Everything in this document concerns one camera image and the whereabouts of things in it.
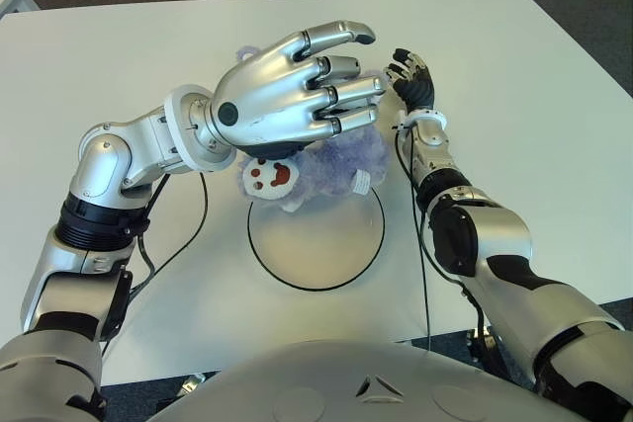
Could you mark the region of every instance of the small robotic hand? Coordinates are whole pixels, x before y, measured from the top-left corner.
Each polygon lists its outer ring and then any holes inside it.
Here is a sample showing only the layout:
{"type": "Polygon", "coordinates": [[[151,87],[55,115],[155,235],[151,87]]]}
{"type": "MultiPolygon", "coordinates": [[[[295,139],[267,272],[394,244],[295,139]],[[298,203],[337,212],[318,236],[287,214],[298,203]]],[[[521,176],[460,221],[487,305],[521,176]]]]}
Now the small robotic hand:
{"type": "Polygon", "coordinates": [[[402,48],[396,49],[393,59],[405,68],[390,63],[385,72],[394,91],[407,106],[407,112],[420,108],[433,109],[435,89],[426,63],[417,54],[402,48]]]}

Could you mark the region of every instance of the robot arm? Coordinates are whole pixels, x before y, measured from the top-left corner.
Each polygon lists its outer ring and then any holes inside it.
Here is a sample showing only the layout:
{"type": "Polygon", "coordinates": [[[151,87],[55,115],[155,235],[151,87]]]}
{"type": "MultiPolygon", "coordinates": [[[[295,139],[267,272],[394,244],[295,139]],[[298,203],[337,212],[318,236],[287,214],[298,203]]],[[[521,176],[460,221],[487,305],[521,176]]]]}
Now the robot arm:
{"type": "Polygon", "coordinates": [[[354,22],[307,29],[231,69],[215,93],[182,86],[149,114],[84,135],[24,299],[25,334],[0,349],[0,420],[103,420],[99,341],[116,335],[125,318],[126,266],[149,225],[151,183],[163,174],[222,170],[236,148],[281,158],[372,123],[381,79],[357,79],[355,58],[316,54],[374,39],[354,22]]]}
{"type": "Polygon", "coordinates": [[[405,66],[387,71],[407,105],[401,146],[407,157],[412,147],[416,201],[437,263],[459,276],[540,394],[589,420],[633,416],[633,333],[573,287],[530,270],[525,223],[455,165],[426,65],[403,49],[394,59],[405,66]]]}

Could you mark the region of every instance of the plush toy face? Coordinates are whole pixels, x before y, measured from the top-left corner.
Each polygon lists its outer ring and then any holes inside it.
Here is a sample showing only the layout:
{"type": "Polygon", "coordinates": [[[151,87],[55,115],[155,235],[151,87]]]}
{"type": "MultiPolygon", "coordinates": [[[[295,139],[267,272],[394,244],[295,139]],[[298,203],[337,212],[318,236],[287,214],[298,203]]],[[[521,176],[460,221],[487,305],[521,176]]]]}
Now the plush toy face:
{"type": "Polygon", "coordinates": [[[297,179],[299,169],[291,160],[253,158],[242,172],[246,193],[263,200],[279,200],[288,195],[297,179]]]}

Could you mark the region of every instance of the robot finger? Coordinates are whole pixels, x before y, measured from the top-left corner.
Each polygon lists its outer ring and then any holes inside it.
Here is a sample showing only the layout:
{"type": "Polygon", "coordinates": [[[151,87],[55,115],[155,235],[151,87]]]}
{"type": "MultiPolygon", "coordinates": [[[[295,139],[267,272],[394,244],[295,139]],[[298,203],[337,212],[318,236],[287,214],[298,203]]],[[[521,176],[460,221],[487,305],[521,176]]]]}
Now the robot finger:
{"type": "Polygon", "coordinates": [[[338,44],[347,42],[369,44],[376,39],[376,35],[367,25],[347,20],[311,27],[303,31],[303,34],[307,45],[300,52],[301,57],[310,56],[338,44]]]}
{"type": "Polygon", "coordinates": [[[301,51],[303,51],[308,45],[308,39],[306,38],[304,32],[294,32],[274,43],[272,46],[269,46],[260,54],[277,52],[294,58],[300,55],[301,51]]]}
{"type": "Polygon", "coordinates": [[[313,56],[298,63],[297,71],[314,89],[334,79],[355,78],[360,74],[360,65],[350,56],[313,56]]]}
{"type": "Polygon", "coordinates": [[[329,64],[329,70],[322,73],[316,81],[324,83],[332,79],[350,79],[360,74],[360,64],[358,59],[351,56],[324,56],[323,59],[329,64]]]}
{"type": "Polygon", "coordinates": [[[353,130],[362,126],[368,126],[378,118],[378,108],[374,105],[368,108],[358,108],[351,111],[344,111],[333,116],[340,123],[340,131],[353,130]]]}
{"type": "Polygon", "coordinates": [[[393,59],[406,66],[412,75],[419,74],[427,69],[426,63],[419,55],[404,48],[396,48],[393,59]]]}
{"type": "Polygon", "coordinates": [[[389,66],[387,66],[387,68],[385,69],[385,72],[394,81],[397,81],[399,79],[410,81],[412,79],[411,72],[409,70],[404,69],[395,63],[389,63],[389,66]]]}
{"type": "Polygon", "coordinates": [[[303,104],[316,117],[323,117],[332,109],[344,110],[346,103],[379,96],[385,92],[385,86],[379,76],[353,79],[336,86],[317,88],[309,92],[303,104]]]}

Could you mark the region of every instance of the black wire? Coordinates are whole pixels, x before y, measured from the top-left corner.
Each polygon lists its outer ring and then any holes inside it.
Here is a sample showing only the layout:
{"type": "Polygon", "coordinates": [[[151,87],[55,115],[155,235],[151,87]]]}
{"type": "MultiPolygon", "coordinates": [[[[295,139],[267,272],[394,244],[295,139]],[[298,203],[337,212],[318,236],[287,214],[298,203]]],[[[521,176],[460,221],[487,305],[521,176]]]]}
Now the black wire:
{"type": "Polygon", "coordinates": [[[149,199],[149,202],[147,202],[147,206],[145,207],[145,212],[143,213],[143,217],[147,218],[149,216],[149,212],[151,211],[152,208],[154,208],[154,204],[156,203],[156,200],[158,200],[158,197],[160,196],[160,192],[162,192],[162,189],[165,188],[165,185],[167,184],[169,177],[171,177],[171,175],[169,174],[164,175],[162,177],[162,180],[160,180],[160,183],[158,183],[156,190],[154,191],[153,195],[149,199]]]}
{"type": "Polygon", "coordinates": [[[105,346],[103,347],[103,350],[101,350],[101,358],[104,357],[104,355],[106,354],[106,351],[108,351],[108,347],[110,346],[110,342],[112,341],[112,338],[109,339],[108,341],[106,341],[105,346]]]}
{"type": "Polygon", "coordinates": [[[189,246],[189,244],[191,244],[193,240],[196,239],[196,237],[198,237],[198,234],[200,234],[200,231],[205,225],[205,221],[207,220],[207,213],[209,212],[209,190],[207,189],[207,182],[205,181],[205,176],[202,173],[200,174],[200,181],[202,183],[202,193],[204,195],[204,202],[205,202],[203,206],[202,218],[200,219],[200,224],[198,224],[198,228],[196,229],[196,232],[193,233],[193,235],[189,238],[189,240],[180,249],[174,252],[171,255],[171,257],[167,259],[165,263],[156,270],[156,274],[154,274],[154,277],[156,277],[160,273],[160,271],[162,271],[165,267],[167,267],[167,264],[169,264],[176,257],[178,257],[178,255],[182,251],[184,251],[189,246]]]}
{"type": "MultiPolygon", "coordinates": [[[[143,219],[147,219],[147,217],[149,216],[149,213],[151,212],[151,209],[154,208],[154,205],[156,203],[156,200],[158,200],[158,197],[160,196],[160,192],[162,192],[162,189],[165,188],[165,185],[167,184],[167,181],[169,180],[169,177],[171,175],[166,174],[162,177],[162,180],[160,180],[160,183],[158,183],[158,186],[156,187],[156,190],[154,191],[154,193],[151,195],[151,198],[149,199],[149,202],[147,202],[147,206],[145,207],[145,211],[142,214],[142,218],[143,219]]],[[[138,286],[135,287],[138,288],[139,286],[144,285],[145,283],[149,282],[155,272],[156,272],[156,266],[154,266],[154,263],[151,262],[151,259],[149,259],[149,256],[147,255],[147,251],[145,251],[145,241],[143,239],[143,234],[139,234],[136,237],[136,243],[138,244],[138,250],[140,251],[140,256],[142,257],[143,262],[145,263],[145,266],[147,266],[147,270],[149,271],[149,273],[147,274],[147,277],[145,278],[145,280],[139,284],[138,286]]]]}
{"type": "MultiPolygon", "coordinates": [[[[160,183],[158,184],[158,186],[156,187],[154,194],[151,196],[151,198],[149,199],[149,202],[147,203],[147,207],[145,208],[145,212],[143,214],[144,217],[147,217],[149,215],[149,212],[151,211],[154,204],[156,203],[156,199],[158,198],[158,195],[160,195],[160,192],[164,188],[168,179],[169,179],[169,175],[165,175],[163,179],[160,181],[160,183]]],[[[162,271],[167,266],[167,264],[173,261],[182,251],[184,251],[187,248],[187,246],[189,246],[189,244],[191,244],[193,240],[196,237],[198,237],[198,234],[200,234],[200,231],[202,230],[203,226],[205,225],[205,221],[207,220],[207,213],[209,212],[209,190],[207,189],[207,181],[205,180],[205,176],[202,173],[200,174],[200,181],[202,183],[202,190],[204,194],[204,208],[203,208],[203,214],[200,220],[200,224],[198,225],[198,228],[193,233],[193,235],[189,238],[189,240],[180,249],[174,252],[164,262],[162,266],[160,266],[158,269],[155,269],[153,262],[147,255],[147,250],[145,249],[145,241],[143,239],[143,235],[142,234],[139,235],[138,238],[136,239],[138,242],[138,251],[140,252],[140,256],[142,257],[142,260],[144,261],[147,268],[150,269],[150,276],[147,276],[147,278],[141,284],[138,284],[136,287],[134,287],[131,290],[128,303],[131,303],[138,296],[138,294],[140,294],[140,291],[142,291],[145,287],[147,287],[147,284],[149,284],[160,273],[160,271],[162,271]]],[[[110,346],[111,341],[112,339],[109,339],[108,341],[106,341],[106,344],[103,347],[103,350],[101,350],[102,358],[106,354],[106,351],[108,350],[108,347],[110,346]]]]}
{"type": "Polygon", "coordinates": [[[419,262],[422,268],[422,287],[424,288],[424,317],[426,319],[426,350],[431,351],[431,318],[428,311],[428,285],[426,283],[426,266],[424,265],[424,255],[422,254],[420,235],[417,231],[419,229],[419,224],[417,223],[417,205],[415,204],[415,187],[413,184],[413,178],[411,177],[410,171],[413,170],[413,134],[411,133],[411,148],[409,154],[409,162],[408,162],[408,170],[405,168],[405,163],[403,162],[403,158],[400,155],[400,150],[398,148],[398,138],[399,131],[396,133],[396,154],[398,155],[398,160],[403,166],[403,170],[408,177],[408,182],[411,190],[411,208],[413,211],[413,224],[415,226],[415,234],[417,236],[417,251],[419,252],[419,262]]]}
{"type": "MultiPolygon", "coordinates": [[[[198,228],[196,229],[196,231],[193,233],[193,235],[189,238],[189,240],[180,248],[178,249],[176,252],[174,252],[164,263],[162,266],[160,266],[158,269],[156,269],[156,271],[147,279],[145,279],[141,284],[139,284],[138,286],[134,287],[131,294],[130,294],[130,302],[132,302],[139,294],[140,292],[147,287],[147,285],[163,270],[165,269],[165,267],[167,267],[167,265],[172,262],[176,257],[178,257],[178,255],[184,251],[189,244],[191,244],[193,242],[194,239],[196,239],[196,237],[198,237],[198,234],[200,234],[200,231],[202,230],[205,221],[207,220],[207,213],[209,212],[209,191],[207,189],[207,182],[205,180],[205,176],[201,173],[200,174],[200,181],[202,182],[202,190],[203,190],[203,194],[204,194],[204,206],[203,206],[203,214],[202,214],[202,218],[200,220],[200,224],[198,225],[198,228]]],[[[138,240],[138,251],[140,252],[141,257],[143,258],[143,260],[145,261],[145,263],[151,263],[153,265],[153,263],[151,262],[151,259],[149,258],[149,256],[147,255],[145,246],[144,246],[144,241],[142,239],[142,236],[139,236],[139,240],[138,240]]]]}
{"type": "MultiPolygon", "coordinates": [[[[398,157],[398,161],[401,164],[401,167],[403,168],[403,171],[405,172],[405,174],[407,175],[409,182],[410,182],[410,186],[411,186],[411,193],[413,193],[413,187],[414,187],[414,183],[413,183],[413,179],[411,177],[411,174],[409,173],[409,170],[413,169],[413,164],[412,164],[412,159],[413,159],[413,137],[411,134],[411,154],[409,157],[409,168],[407,169],[405,167],[405,162],[403,161],[403,158],[400,154],[400,148],[399,148],[399,135],[400,135],[400,131],[398,131],[396,133],[396,139],[395,139],[395,148],[396,148],[396,155],[398,157]]],[[[488,345],[486,344],[486,337],[484,335],[484,323],[485,323],[485,319],[484,319],[484,311],[482,310],[482,307],[479,305],[479,303],[477,302],[477,300],[475,299],[475,297],[473,296],[473,294],[471,294],[471,292],[466,288],[466,286],[464,285],[463,282],[457,280],[457,279],[452,279],[450,277],[448,277],[439,267],[439,265],[435,262],[435,260],[433,259],[433,257],[430,255],[430,252],[428,251],[428,248],[426,247],[426,243],[424,241],[424,237],[423,237],[423,230],[424,230],[424,220],[425,220],[425,216],[424,213],[422,214],[422,220],[421,220],[421,224],[418,225],[417,222],[417,214],[415,213],[415,199],[413,198],[413,222],[415,224],[415,231],[417,234],[417,243],[418,246],[420,248],[420,259],[422,262],[422,277],[424,279],[424,303],[426,304],[426,309],[427,309],[427,324],[428,324],[428,304],[427,304],[427,299],[426,299],[426,281],[425,281],[425,276],[424,276],[424,260],[421,257],[421,253],[423,252],[423,255],[426,257],[426,260],[429,262],[429,264],[431,265],[431,267],[433,268],[433,270],[435,270],[435,272],[437,272],[437,274],[439,274],[439,276],[444,279],[446,282],[449,282],[450,284],[459,286],[459,288],[462,290],[462,295],[466,298],[466,300],[473,306],[473,308],[475,309],[475,311],[477,312],[477,340],[482,348],[482,351],[484,352],[484,357],[487,361],[487,363],[493,367],[493,370],[495,371],[496,375],[499,376],[500,378],[504,378],[505,380],[508,380],[510,382],[514,382],[509,374],[507,373],[506,368],[501,368],[499,365],[497,365],[497,362],[495,361],[495,359],[492,357],[488,345]]],[[[430,350],[430,331],[428,331],[429,333],[429,350],[430,350]]]]}

